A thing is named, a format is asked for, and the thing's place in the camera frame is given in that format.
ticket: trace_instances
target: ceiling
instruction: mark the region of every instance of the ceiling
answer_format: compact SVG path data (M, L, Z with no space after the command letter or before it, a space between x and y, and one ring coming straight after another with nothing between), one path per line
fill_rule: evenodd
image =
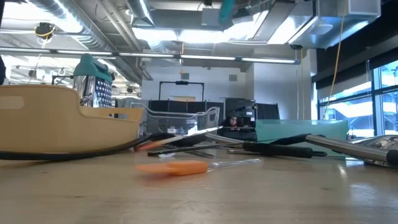
M154 28L143 26L144 20L140 20L139 18L134 18L133 22L131 22L131 15L129 14L131 12L128 11L127 0L57 0L57 2L62 4L74 4L74 9L77 8L80 11L77 15L84 17L90 22L85 28L85 35L89 35L90 30L98 29L99 33L96 33L96 35L102 36L103 41L108 42L109 46L114 47L111 49L112 51L136 52L138 49L142 49L144 52L156 52L157 50L157 52L159 52L159 49L153 46L153 42L157 42L157 44L160 44L162 47L160 53L167 52L177 54L183 52L184 54L190 55L271 58L295 58L297 55L296 51L290 48L288 41L293 39L294 35L302 32L304 29L305 31L302 32L301 35L298 35L297 39L291 44L299 44L307 48L326 48L335 45L335 39L339 35L337 31L340 31L341 15L339 15L338 12L341 1L344 0L321 1L329 2L328 4L325 3L325 5L322 5L320 12L325 15L325 22L333 24L333 29L328 35L316 36L310 34L310 30L317 25L317 23L311 23L317 18L317 5L313 1L306 0L237 0L233 7L233 12L235 13L238 9L247 8L250 16L244 18L252 18L252 22L246 21L243 26L239 26L239 24L231 26L232 18L229 18L228 22L217 26L204 26L203 24L199 24L202 20L202 12L204 14L207 10L219 9L221 7L221 0L213 0L213 5L211 7L204 6L204 4L198 0L147 0L150 8L149 14L154 20ZM43 8L37 7L38 3L46 5L49 2L52 1L35 0L23 4L7 2L0 31L0 46L41 48L42 40L38 40L34 34L34 27L40 22L49 22L56 24L57 29L54 31L51 42L47 43L45 48L92 50L82 43L82 41L78 41L79 37L81 37L79 35L81 34L70 33L69 30L64 28L65 25L59 25L59 23L63 22L63 19L59 16L57 17L57 15L51 11L46 12ZM130 31L133 31L133 37L138 40L132 40L131 35L128 35L129 33L127 31L123 31L121 28L117 29L115 23L109 20L106 12L98 5L98 2L108 2L108 4L112 4L120 15L119 17L115 16L110 8L108 8L112 14L113 20L118 24L117 26L123 28L121 24L124 23L130 27L129 29L132 27L133 29ZM369 24L376 17L377 14L359 17L348 13L346 22L350 30L343 33L344 38L361 29L366 24ZM200 29L206 32L208 30L212 30L212 32L218 31L212 34L221 34L223 37L228 35L229 40L215 41L214 39L216 37L198 33L195 41L186 41L183 39L183 33L187 30L187 27L189 29ZM174 37L167 37L165 32L161 34L150 33L150 36L145 38L139 33L145 33L148 32L148 30L171 32L179 41L174 40ZM10 63L12 62L13 67L15 67L16 64L21 64L26 67L35 67L37 63L36 58L31 55L26 56L21 53L11 56L13 56L12 58L14 59L10 58L10 56L7 58ZM77 58L65 58L63 55L51 55L51 57L42 57L39 67L41 66L47 70L54 71L58 71L60 68L73 70L77 63ZM250 66L248 62L223 62L217 60L144 59L143 62L140 62L140 60L133 60L133 58L123 58L123 63L125 63L125 65L138 68L138 72L135 74L135 76L138 77L136 80L126 75L125 70L123 70L124 68L119 66L120 63L114 62L112 59L107 59L106 63L113 67L115 72L119 74L119 78L116 82L122 83L121 85L123 86L132 83L132 81L140 83L142 79L150 79L150 74L148 77L148 75L145 75L142 71L145 70L145 67L153 65L161 67L233 67L240 68L242 72L245 72ZM13 68L13 70L21 76L26 76L26 72L28 71L21 68Z

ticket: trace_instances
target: wooden table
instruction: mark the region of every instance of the wooden table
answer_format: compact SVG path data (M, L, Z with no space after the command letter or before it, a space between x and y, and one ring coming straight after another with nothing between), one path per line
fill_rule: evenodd
M218 161L253 157L216 155ZM265 158L181 177L133 169L150 162L159 158L0 161L0 223L398 222L398 170L328 157Z

